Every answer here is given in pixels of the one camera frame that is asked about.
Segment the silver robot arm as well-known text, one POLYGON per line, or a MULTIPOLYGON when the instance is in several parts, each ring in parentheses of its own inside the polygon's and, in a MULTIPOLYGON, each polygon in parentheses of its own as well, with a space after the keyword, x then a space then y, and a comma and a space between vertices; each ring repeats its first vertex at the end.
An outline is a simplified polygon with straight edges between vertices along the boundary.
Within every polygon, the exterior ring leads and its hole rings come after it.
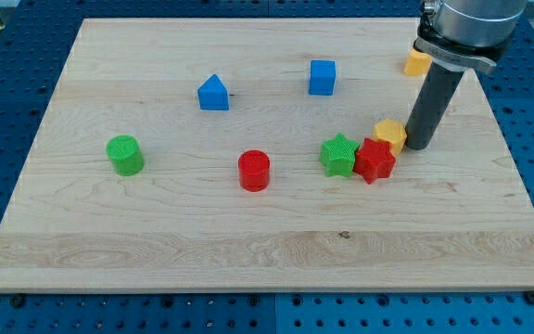
POLYGON ((423 0, 413 47, 449 71, 490 74, 526 5, 526 0, 423 0))

